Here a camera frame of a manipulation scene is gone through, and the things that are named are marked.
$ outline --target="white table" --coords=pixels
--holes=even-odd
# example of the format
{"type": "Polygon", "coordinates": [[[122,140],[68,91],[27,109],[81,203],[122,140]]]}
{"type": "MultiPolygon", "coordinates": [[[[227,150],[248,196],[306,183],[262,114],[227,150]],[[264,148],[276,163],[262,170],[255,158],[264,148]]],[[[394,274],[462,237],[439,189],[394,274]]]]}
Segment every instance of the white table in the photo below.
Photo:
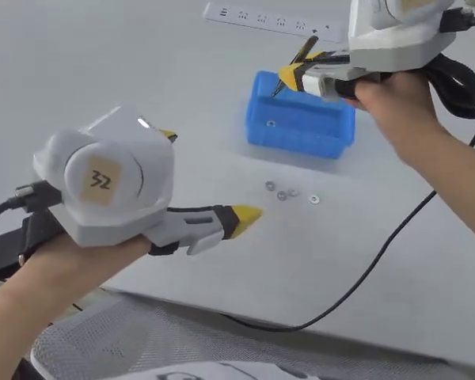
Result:
{"type": "MultiPolygon", "coordinates": [[[[134,105],[180,135],[173,205],[250,203],[265,215],[237,241],[196,257],[144,258],[107,286],[300,324],[355,282],[429,187],[362,113],[356,143],[339,161],[249,146],[243,118],[253,77],[289,61],[302,39],[206,22],[205,2],[0,0],[0,201],[29,181],[32,152],[53,132],[134,105]],[[301,195],[280,202],[265,190],[269,180],[301,195]],[[321,204],[310,204],[311,194],[321,204]]],[[[260,1],[341,22],[348,5],[260,1]]],[[[475,31],[447,54],[475,70],[475,31]]],[[[475,130],[445,112],[441,120],[464,139],[475,130]]],[[[0,233],[22,216],[0,218],[0,233]]],[[[475,365],[475,237],[437,199],[311,331],[475,365]]]]}

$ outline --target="forearm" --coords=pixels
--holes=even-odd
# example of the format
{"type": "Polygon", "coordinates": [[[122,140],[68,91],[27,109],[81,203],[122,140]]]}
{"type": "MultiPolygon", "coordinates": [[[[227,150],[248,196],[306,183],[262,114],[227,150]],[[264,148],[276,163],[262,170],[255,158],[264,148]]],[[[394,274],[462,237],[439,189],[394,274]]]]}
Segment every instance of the forearm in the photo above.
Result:
{"type": "Polygon", "coordinates": [[[425,136],[405,160],[475,233],[475,149],[445,133],[425,136]]]}
{"type": "Polygon", "coordinates": [[[0,288],[0,380],[10,380],[38,335],[72,303],[146,254],[138,237],[81,249],[68,236],[45,245],[0,288]]]}
{"type": "Polygon", "coordinates": [[[12,378],[37,336],[65,310],[69,302],[55,293],[15,278],[0,289],[0,380],[12,378]]]}

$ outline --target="electrical outlet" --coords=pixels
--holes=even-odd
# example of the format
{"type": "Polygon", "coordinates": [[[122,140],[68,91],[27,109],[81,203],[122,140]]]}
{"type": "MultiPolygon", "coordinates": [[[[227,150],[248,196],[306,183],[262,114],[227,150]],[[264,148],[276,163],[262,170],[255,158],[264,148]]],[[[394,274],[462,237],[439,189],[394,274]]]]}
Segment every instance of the electrical outlet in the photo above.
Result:
{"type": "Polygon", "coordinates": [[[343,25],[332,21],[311,21],[304,17],[279,15],[243,6],[230,6],[210,2],[204,10],[204,17],[210,21],[247,26],[271,32],[294,34],[296,36],[318,36],[321,40],[341,43],[343,25]]]}

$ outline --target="human hand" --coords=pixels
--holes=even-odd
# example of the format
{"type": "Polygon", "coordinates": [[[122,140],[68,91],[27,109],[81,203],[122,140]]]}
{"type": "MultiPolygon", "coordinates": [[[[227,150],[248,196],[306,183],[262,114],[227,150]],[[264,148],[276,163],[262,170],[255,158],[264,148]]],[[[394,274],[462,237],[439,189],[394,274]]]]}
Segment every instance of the human hand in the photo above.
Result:
{"type": "Polygon", "coordinates": [[[403,161],[427,137],[448,133],[436,117],[429,83],[419,74],[396,73],[381,84],[361,81],[355,95],[358,101],[347,102],[373,116],[403,161]]]}
{"type": "Polygon", "coordinates": [[[128,265],[147,254],[151,243],[143,236],[113,247],[79,247],[64,234],[43,245],[8,283],[53,298],[64,310],[128,265]]]}

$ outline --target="blue container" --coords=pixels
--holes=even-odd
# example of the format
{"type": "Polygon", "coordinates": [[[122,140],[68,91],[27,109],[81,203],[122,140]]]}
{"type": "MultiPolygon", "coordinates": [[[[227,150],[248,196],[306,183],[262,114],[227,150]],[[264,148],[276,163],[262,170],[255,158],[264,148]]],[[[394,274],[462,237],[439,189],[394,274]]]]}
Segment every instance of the blue container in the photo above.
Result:
{"type": "Polygon", "coordinates": [[[246,134],[253,145],[270,146],[323,158],[339,158],[354,142],[355,109],[344,101],[322,99],[285,89],[271,97],[278,75],[260,71],[246,113],[246,134]]]}

